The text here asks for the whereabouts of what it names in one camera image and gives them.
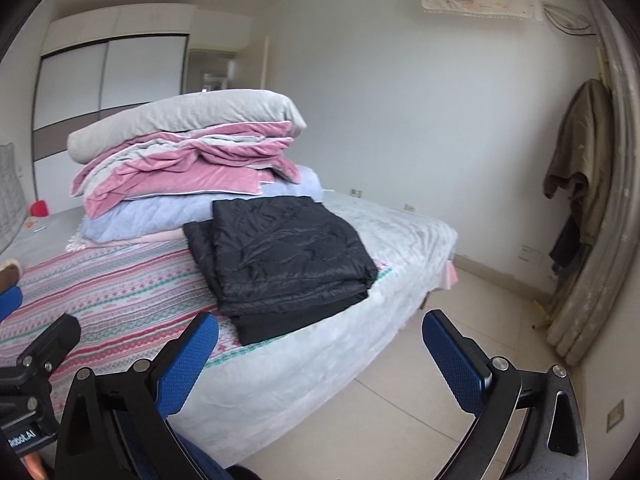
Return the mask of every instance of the blue textured pad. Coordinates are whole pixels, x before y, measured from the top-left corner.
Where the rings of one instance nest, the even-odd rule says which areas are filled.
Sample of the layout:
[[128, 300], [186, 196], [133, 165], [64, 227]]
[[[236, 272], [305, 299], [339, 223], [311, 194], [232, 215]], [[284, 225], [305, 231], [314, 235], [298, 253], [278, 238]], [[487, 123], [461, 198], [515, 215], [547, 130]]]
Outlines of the blue textured pad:
[[479, 416], [484, 408], [484, 381], [433, 312], [427, 312], [422, 320], [422, 340], [460, 408]]
[[218, 342], [218, 322], [207, 316], [158, 381], [156, 406], [163, 419], [178, 413]]
[[0, 296], [0, 321], [9, 316], [22, 304], [22, 291], [18, 286], [12, 286]]

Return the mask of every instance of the down jacket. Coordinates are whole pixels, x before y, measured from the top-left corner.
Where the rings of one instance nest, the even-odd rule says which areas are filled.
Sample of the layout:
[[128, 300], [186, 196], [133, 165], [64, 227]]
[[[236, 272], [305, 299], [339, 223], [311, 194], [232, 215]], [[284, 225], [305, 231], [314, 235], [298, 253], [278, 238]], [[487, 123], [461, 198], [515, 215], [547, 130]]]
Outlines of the down jacket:
[[355, 229], [309, 197], [218, 200], [212, 212], [183, 229], [225, 316], [335, 303], [378, 275]]

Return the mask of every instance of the open door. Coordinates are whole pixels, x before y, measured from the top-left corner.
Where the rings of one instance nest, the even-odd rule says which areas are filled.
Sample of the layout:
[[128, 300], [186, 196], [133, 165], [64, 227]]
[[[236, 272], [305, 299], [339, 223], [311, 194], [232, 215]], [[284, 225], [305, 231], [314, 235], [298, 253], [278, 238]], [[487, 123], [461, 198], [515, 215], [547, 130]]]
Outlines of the open door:
[[267, 83], [269, 37], [250, 43], [236, 53], [229, 74], [229, 88], [257, 88], [264, 90]]

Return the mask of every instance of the bed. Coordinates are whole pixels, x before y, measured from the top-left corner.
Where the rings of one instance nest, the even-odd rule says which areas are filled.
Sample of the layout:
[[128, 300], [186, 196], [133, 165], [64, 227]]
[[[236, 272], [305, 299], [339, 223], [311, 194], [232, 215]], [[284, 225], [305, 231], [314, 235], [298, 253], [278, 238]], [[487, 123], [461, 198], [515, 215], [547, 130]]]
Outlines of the bed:
[[40, 220], [2, 254], [31, 268], [20, 283], [23, 306], [0, 324], [0, 365], [14, 364], [63, 312], [76, 316], [81, 341], [51, 378], [60, 417], [78, 368], [110, 373], [153, 358], [196, 312], [210, 310], [220, 325], [218, 344], [169, 422], [222, 466], [238, 463], [369, 365], [437, 288], [456, 243], [456, 232], [438, 220], [334, 192], [325, 194], [324, 204], [356, 228], [380, 270], [370, 297], [307, 328], [245, 347], [216, 312], [186, 240], [65, 253], [81, 211]]

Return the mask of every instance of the blue gripper pad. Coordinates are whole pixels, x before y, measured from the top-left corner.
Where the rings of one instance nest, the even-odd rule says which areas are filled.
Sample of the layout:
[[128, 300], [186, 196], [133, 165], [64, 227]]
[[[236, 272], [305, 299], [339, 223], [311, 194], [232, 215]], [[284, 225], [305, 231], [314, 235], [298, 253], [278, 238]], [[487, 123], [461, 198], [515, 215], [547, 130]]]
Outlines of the blue gripper pad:
[[22, 291], [19, 286], [12, 286], [0, 296], [0, 321], [9, 316], [22, 304]]
[[178, 413], [218, 342], [218, 322], [208, 314], [158, 380], [156, 407], [163, 419]]
[[444, 376], [460, 408], [479, 416], [491, 371], [481, 351], [471, 345], [441, 310], [431, 310], [422, 320], [422, 340]]

